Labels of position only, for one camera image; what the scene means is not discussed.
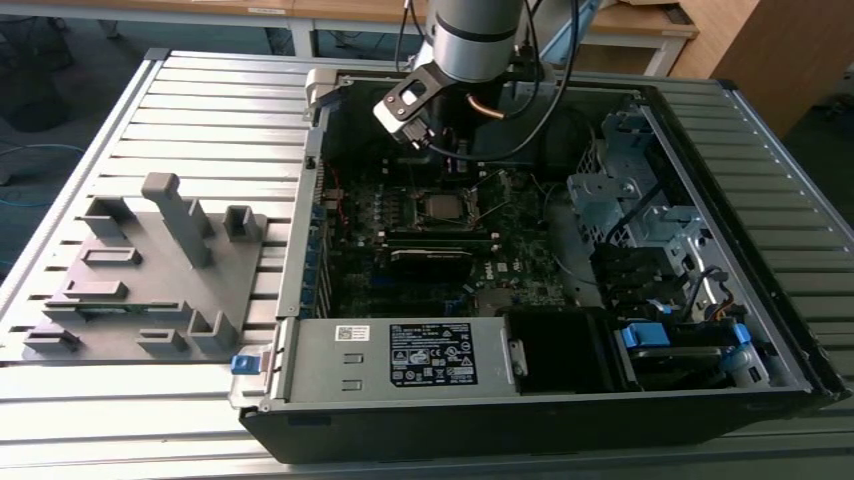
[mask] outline power supply label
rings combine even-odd
[[[395,387],[478,384],[470,323],[391,325],[388,334]]]

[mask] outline blue cable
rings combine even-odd
[[[20,150],[26,150],[28,148],[59,148],[59,149],[64,149],[64,150],[74,150],[75,152],[80,153],[80,155],[83,155],[86,153],[86,150],[82,149],[80,147],[75,147],[74,145],[66,145],[62,143],[36,143],[34,145],[20,145],[18,147],[10,148],[8,150],[4,150],[3,152],[0,152],[0,157],[3,155],[7,155],[10,153],[18,152]],[[24,207],[24,208],[32,208],[32,207],[47,207],[48,205],[51,205],[54,202],[48,202],[48,203],[16,203],[16,202],[10,202],[7,200],[0,200],[0,205],[6,205],[7,207]]]
[[[16,203],[16,202],[7,202],[6,200],[0,200],[0,205],[6,205],[7,207],[26,207],[26,208],[31,208],[31,207],[47,207],[48,205],[52,205],[54,202],[47,202],[47,203]]]
[[[80,147],[75,147],[74,145],[64,145],[62,143],[36,143],[34,145],[22,145],[20,147],[14,147],[14,148],[10,148],[8,150],[4,150],[3,152],[0,152],[0,157],[3,155],[7,155],[12,152],[18,152],[19,150],[26,150],[28,148],[59,148],[64,150],[74,150],[80,154],[86,153],[84,149],[82,149]]]

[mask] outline white label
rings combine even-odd
[[[284,15],[284,10],[278,8],[247,8],[250,13],[264,13],[267,15]]]
[[[336,342],[367,342],[371,340],[368,325],[338,325],[335,327]]]

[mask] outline slotted metal surface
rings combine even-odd
[[[147,61],[0,290],[2,331],[40,321],[40,298],[59,288],[86,197],[131,195],[150,171],[175,171],[206,211],[246,203],[272,219],[254,285],[244,343],[275,326],[294,192],[308,125],[302,87],[318,63],[391,69],[379,62],[172,52]],[[639,83],[649,77],[579,75]],[[797,168],[733,94],[714,82],[655,80],[738,214],[781,275],[797,308],[843,375],[854,376],[854,258],[850,238]],[[14,344],[7,337],[0,343]],[[8,355],[0,348],[0,356]],[[370,465],[280,465],[238,423],[224,365],[14,366],[0,369],[0,477],[172,478],[507,472],[638,463],[723,462],[814,455],[854,447],[854,400],[814,417],[751,426],[701,446]]]

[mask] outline blue latch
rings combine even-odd
[[[665,326],[658,322],[633,323],[621,330],[621,333],[626,348],[670,346]]]
[[[750,343],[753,337],[750,336],[750,330],[747,330],[746,325],[737,323],[733,327],[733,331],[735,332],[735,338],[738,339],[739,345]]]
[[[258,375],[262,373],[262,357],[255,355],[235,355],[231,357],[232,375]]]

